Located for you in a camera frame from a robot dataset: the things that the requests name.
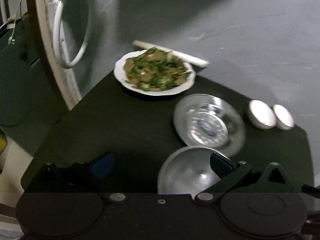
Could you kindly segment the steel bowl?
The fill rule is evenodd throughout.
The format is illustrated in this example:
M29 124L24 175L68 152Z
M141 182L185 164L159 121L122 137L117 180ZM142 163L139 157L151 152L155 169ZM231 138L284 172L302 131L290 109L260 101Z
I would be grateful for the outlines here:
M234 169L221 152L202 146L183 147L161 166L157 180L158 194L191 194L218 183Z

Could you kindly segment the white bowl red rim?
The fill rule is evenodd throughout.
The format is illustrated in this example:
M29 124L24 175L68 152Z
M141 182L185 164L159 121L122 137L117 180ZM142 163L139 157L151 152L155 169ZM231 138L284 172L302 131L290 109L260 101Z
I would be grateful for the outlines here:
M282 105L275 104L273 105L272 109L277 119L276 127L278 129L287 131L294 128L295 121L287 108Z
M260 100L249 102L247 115L251 123L259 129L271 129L277 123L274 111L269 105Z

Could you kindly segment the steel plate with sticker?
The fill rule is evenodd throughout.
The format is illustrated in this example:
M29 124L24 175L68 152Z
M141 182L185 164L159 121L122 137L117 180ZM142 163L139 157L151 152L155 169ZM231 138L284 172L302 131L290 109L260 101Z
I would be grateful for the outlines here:
M192 94L182 98L175 106L173 123L188 146L212 148L232 157L245 144L246 128L241 116L216 96Z

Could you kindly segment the white rolled stick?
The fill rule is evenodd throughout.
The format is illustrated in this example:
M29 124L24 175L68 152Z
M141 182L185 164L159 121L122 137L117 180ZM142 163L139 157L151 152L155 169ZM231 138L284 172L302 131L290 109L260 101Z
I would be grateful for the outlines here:
M172 52L175 56L179 57L182 61L193 64L195 66L198 66L200 68L206 68L209 66L210 62L200 59L198 57L186 54L186 53L182 53L180 51L176 51L176 50L172 50L169 48L165 48L165 47L161 47L155 44L151 44L148 42L143 42L143 41L139 41L139 40L134 40L133 45L135 47L139 47L139 48L143 48L143 49L151 49L151 48L157 48L159 50L165 51L165 52Z

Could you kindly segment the white plate with food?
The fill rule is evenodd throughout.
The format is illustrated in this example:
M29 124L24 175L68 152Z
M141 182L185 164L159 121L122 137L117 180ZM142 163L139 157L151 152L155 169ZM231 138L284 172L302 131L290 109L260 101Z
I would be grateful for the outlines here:
M194 85L196 77L191 64L156 47L125 54L113 73L125 88L151 96L180 94Z

